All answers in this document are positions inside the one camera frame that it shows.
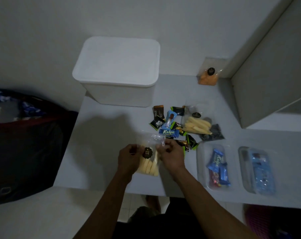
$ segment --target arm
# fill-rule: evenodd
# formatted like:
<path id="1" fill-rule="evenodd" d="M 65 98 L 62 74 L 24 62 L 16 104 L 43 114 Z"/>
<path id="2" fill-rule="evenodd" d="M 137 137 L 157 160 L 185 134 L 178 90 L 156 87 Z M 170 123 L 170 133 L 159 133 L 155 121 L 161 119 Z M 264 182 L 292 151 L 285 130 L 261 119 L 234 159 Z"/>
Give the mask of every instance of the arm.
<path id="1" fill-rule="evenodd" d="M 258 238 L 248 227 L 220 206 L 188 172 L 184 164 L 183 149 L 175 140 L 167 139 L 165 147 L 158 147 L 157 151 L 208 238 Z"/>
<path id="2" fill-rule="evenodd" d="M 135 155 L 130 154 L 132 150 L 135 150 Z M 143 150 L 144 147 L 137 149 L 137 145 L 130 144 L 120 151 L 115 176 L 106 188 L 96 208 L 73 239 L 112 237 L 126 186 L 132 180 L 133 173 L 138 169 Z"/>

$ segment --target blue kalpa wrapper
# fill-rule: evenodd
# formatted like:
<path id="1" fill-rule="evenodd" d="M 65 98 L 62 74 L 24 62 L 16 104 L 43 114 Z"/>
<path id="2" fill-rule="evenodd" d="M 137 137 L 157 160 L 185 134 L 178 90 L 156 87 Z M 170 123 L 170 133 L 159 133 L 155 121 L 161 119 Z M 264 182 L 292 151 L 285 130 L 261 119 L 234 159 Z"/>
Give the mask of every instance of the blue kalpa wrapper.
<path id="1" fill-rule="evenodd" d="M 221 163 L 219 165 L 219 183 L 221 185 L 230 185 L 228 180 L 227 163 Z"/>
<path id="2" fill-rule="evenodd" d="M 170 126 L 172 125 L 172 122 L 176 118 L 177 113 L 173 111 L 168 111 L 167 112 L 167 117 L 166 117 L 166 122 L 164 125 L 162 125 L 162 129 L 164 130 L 170 130 Z"/>
<path id="3" fill-rule="evenodd" d="M 179 130 L 165 130 L 159 129 L 159 133 L 166 135 L 166 137 L 177 138 L 179 137 Z"/>
<path id="4" fill-rule="evenodd" d="M 222 163 L 224 163 L 224 153 L 214 149 L 207 168 L 212 172 L 219 173 L 219 166 Z"/>

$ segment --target black bag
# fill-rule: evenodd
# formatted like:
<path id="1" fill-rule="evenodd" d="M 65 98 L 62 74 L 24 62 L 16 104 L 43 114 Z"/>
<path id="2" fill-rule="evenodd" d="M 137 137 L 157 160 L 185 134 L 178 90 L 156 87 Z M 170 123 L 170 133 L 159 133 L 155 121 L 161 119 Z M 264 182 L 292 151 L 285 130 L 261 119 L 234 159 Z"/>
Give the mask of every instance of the black bag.
<path id="1" fill-rule="evenodd" d="M 0 123 L 0 204 L 53 185 L 78 115 L 34 96 L 2 92 L 32 104 L 46 115 Z"/>

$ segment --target foot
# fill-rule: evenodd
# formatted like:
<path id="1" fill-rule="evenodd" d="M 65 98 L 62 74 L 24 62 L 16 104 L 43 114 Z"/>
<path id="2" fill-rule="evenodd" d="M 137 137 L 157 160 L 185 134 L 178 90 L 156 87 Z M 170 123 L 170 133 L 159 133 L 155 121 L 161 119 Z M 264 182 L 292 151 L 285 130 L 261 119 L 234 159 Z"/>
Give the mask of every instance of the foot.
<path id="1" fill-rule="evenodd" d="M 160 207 L 158 196 L 146 195 L 146 202 L 149 208 L 156 210 L 161 214 L 162 209 Z"/>

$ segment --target person's right hand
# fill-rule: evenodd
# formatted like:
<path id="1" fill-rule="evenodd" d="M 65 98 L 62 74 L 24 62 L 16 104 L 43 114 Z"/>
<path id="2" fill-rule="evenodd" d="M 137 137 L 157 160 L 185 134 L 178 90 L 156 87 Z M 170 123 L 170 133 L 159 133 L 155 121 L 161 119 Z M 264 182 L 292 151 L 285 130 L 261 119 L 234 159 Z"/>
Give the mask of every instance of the person's right hand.
<path id="1" fill-rule="evenodd" d="M 186 169 L 184 162 L 184 150 L 173 139 L 166 139 L 165 146 L 157 145 L 156 149 L 160 159 L 163 161 L 166 169 L 169 171 L 174 180 L 177 174 Z"/>

